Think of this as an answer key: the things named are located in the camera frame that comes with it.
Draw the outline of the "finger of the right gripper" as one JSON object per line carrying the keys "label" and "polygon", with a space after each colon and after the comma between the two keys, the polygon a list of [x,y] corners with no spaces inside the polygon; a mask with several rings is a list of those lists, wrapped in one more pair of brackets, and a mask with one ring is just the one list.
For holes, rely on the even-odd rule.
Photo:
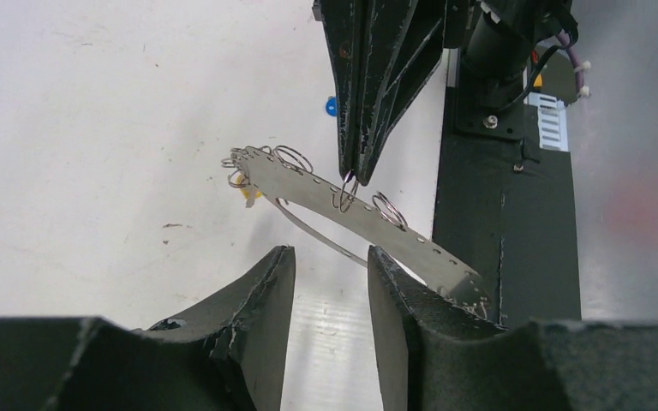
{"label": "finger of the right gripper", "polygon": [[358,85],[363,37],[363,2],[319,0],[314,18],[322,24],[337,102],[338,167],[341,176],[357,176]]}
{"label": "finger of the right gripper", "polygon": [[437,68],[446,1],[371,1],[354,120],[354,177],[366,186],[391,131]]}

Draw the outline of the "metal crescent keyring plate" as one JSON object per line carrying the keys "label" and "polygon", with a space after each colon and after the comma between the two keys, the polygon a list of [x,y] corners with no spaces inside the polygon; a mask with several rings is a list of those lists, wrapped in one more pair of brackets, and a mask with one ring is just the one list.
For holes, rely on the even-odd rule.
{"label": "metal crescent keyring plate", "polygon": [[297,205],[312,211],[381,247],[444,299],[488,318],[491,299],[481,275],[413,230],[382,192],[373,194],[369,202],[361,200],[356,194],[358,184],[351,176],[335,185],[317,176],[312,163],[286,145],[233,147],[220,164],[230,170],[227,181],[231,187],[238,189],[234,181],[243,174],[296,227],[358,265],[367,266],[368,262],[302,221],[288,207]]}

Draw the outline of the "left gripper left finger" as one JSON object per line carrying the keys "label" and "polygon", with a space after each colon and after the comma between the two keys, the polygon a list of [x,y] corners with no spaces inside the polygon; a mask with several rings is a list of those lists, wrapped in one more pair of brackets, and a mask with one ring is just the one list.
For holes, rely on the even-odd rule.
{"label": "left gripper left finger", "polygon": [[277,246],[142,330],[100,317],[0,317],[0,410],[277,410],[296,280]]}

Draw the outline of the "blue key tag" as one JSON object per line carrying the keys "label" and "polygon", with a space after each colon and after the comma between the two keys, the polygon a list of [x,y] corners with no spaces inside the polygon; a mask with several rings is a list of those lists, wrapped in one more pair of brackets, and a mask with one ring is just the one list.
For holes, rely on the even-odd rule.
{"label": "blue key tag", "polygon": [[338,115],[338,105],[335,96],[331,96],[326,100],[325,111],[328,116],[336,117]]}

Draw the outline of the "yellow key tag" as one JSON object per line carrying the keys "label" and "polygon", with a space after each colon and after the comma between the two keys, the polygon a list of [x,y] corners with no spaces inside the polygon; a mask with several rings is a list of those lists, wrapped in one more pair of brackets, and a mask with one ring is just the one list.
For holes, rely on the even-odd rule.
{"label": "yellow key tag", "polygon": [[249,184],[247,177],[241,173],[237,175],[234,183],[237,185],[237,188],[240,190],[242,196],[245,199],[246,208],[253,207],[257,199],[259,199],[262,196],[262,193],[258,191],[254,186]]}

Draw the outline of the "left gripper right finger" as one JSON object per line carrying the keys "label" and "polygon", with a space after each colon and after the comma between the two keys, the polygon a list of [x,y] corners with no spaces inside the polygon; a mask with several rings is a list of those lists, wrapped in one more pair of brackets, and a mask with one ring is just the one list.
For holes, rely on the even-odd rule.
{"label": "left gripper right finger", "polygon": [[386,410],[658,410],[658,323],[509,330],[444,300],[384,250],[368,299]]}

